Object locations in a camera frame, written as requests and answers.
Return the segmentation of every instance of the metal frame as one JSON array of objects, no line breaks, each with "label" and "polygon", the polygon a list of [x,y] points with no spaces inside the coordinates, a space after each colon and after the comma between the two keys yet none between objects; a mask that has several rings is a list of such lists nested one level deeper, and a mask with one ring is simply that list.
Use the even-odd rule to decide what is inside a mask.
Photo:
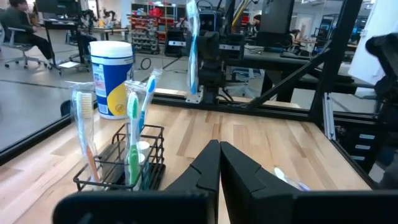
[{"label": "metal frame", "polygon": [[[227,0],[227,4],[234,5],[234,1]],[[375,117],[366,114],[353,114],[353,113],[342,113],[333,112],[329,106],[327,106],[327,98],[333,89],[333,84],[335,82],[335,77],[337,76],[340,63],[344,56],[345,45],[348,42],[349,36],[354,26],[356,16],[358,15],[359,9],[361,7],[362,0],[345,0],[340,12],[340,18],[338,21],[338,26],[333,38],[333,42],[328,50],[323,54],[319,55],[313,59],[310,63],[304,65],[302,68],[296,72],[289,75],[283,81],[281,81],[274,88],[265,92],[260,98],[256,98],[249,103],[230,103],[227,101],[220,100],[218,105],[206,105],[206,104],[194,104],[187,103],[183,96],[179,95],[167,95],[156,93],[153,98],[153,103],[166,106],[179,106],[183,108],[199,109],[199,110],[210,110],[210,111],[220,111],[226,113],[237,113],[237,114],[247,114],[253,116],[264,116],[270,118],[279,119],[292,119],[297,121],[313,122],[319,128],[323,127],[323,124],[327,129],[330,129],[333,122],[336,125],[350,125],[352,127],[372,127],[380,128],[377,125]],[[317,90],[312,102],[312,107],[310,110],[297,109],[297,108],[283,108],[279,106],[268,106],[263,105],[266,100],[269,100],[272,96],[284,91],[287,88],[291,88],[292,85],[304,76],[306,71],[314,69],[317,65],[325,61],[323,67],[322,76],[318,82]],[[327,110],[327,116],[323,113],[323,110]],[[26,139],[17,143],[16,145],[6,149],[10,153],[21,153],[20,151],[25,151],[30,147],[37,144],[39,141],[44,140],[50,133],[54,133],[55,129],[61,129],[70,123],[70,116],[61,119],[57,124],[52,124],[48,128],[40,130],[39,132],[28,136]],[[357,163],[355,163],[348,153],[340,146],[340,144],[333,139],[333,136],[328,136],[330,142],[336,147],[338,151],[341,152],[343,157],[353,166],[357,173],[362,177],[362,179],[371,187],[377,188],[376,184],[372,179],[365,173],[365,171],[360,168]],[[10,158],[3,158],[0,156],[1,162],[3,159],[9,160]]]}]

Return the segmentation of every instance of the green toothbrush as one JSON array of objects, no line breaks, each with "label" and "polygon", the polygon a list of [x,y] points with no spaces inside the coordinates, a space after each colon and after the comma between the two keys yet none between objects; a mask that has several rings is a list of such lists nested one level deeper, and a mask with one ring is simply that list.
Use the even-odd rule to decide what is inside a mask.
[{"label": "green toothbrush", "polygon": [[[130,119],[130,148],[128,155],[128,163],[129,163],[129,184],[132,185],[138,178],[139,174],[139,159],[138,159],[138,150],[137,150],[137,132],[138,124],[139,124],[139,102],[137,94],[132,92],[129,95],[129,99],[127,101],[127,113]],[[140,180],[137,181],[134,190],[139,189]]]}]

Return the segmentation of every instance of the white toothbrush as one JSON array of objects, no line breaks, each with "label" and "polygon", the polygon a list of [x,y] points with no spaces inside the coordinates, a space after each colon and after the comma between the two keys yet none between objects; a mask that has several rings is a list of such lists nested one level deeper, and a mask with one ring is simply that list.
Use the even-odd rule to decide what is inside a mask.
[{"label": "white toothbrush", "polygon": [[[275,167],[274,168],[274,173],[280,180],[283,180],[284,182],[290,184],[289,181],[287,180],[288,177],[286,177],[285,173],[280,168]],[[309,191],[310,190],[309,187],[307,187],[305,184],[303,184],[301,182],[296,182],[296,181],[293,181],[292,179],[289,179],[289,180],[293,184],[296,184],[300,188],[300,190],[302,190],[302,191]]]},{"label": "white toothbrush", "polygon": [[91,93],[82,93],[77,91],[75,93],[76,110],[77,110],[77,126],[79,132],[80,146],[83,156],[88,164],[91,181],[100,182],[100,177],[95,165],[93,152],[94,145],[87,138],[85,131],[85,121],[93,122],[94,110],[93,110],[93,96]]},{"label": "white toothbrush", "polygon": [[285,177],[285,174],[283,173],[283,171],[282,171],[280,168],[275,167],[275,168],[274,168],[274,172],[275,172],[275,175],[276,175],[279,179],[281,179],[281,180],[283,180],[284,182],[287,183],[287,179],[286,179],[286,177]]}]

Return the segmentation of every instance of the wooden table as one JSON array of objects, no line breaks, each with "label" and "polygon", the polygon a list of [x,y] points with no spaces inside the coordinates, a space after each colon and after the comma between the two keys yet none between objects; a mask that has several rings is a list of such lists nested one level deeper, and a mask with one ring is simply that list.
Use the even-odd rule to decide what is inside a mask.
[{"label": "wooden table", "polygon": [[[298,107],[276,101],[266,104]],[[99,152],[123,122],[95,114]],[[159,105],[150,106],[146,123],[165,127],[167,168],[162,189],[188,167],[210,139],[228,141],[265,169],[272,172],[280,167],[313,190],[370,189],[312,123]],[[51,223],[57,202],[76,192],[72,178],[83,165],[80,151],[76,127],[71,124],[0,167],[0,223]],[[219,223],[229,223],[222,187],[220,190]]]}]

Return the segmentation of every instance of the wire toothbrush holder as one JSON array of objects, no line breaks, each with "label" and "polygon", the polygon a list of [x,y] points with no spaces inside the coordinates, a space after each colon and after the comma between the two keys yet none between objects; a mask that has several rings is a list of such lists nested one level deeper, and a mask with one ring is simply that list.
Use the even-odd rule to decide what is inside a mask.
[{"label": "wire toothbrush holder", "polygon": [[100,183],[90,181],[90,177],[84,175],[88,171],[88,164],[85,164],[73,181],[76,183],[77,190],[92,190],[101,187],[104,190],[131,190],[142,179],[139,190],[157,190],[164,176],[166,166],[164,164],[164,127],[145,124],[141,134],[141,140],[149,142],[149,153],[142,163],[138,178],[132,185],[125,184],[124,158],[126,150],[126,130],[129,123],[122,125],[113,135],[111,144],[94,159],[97,164],[97,171],[102,173]]}]

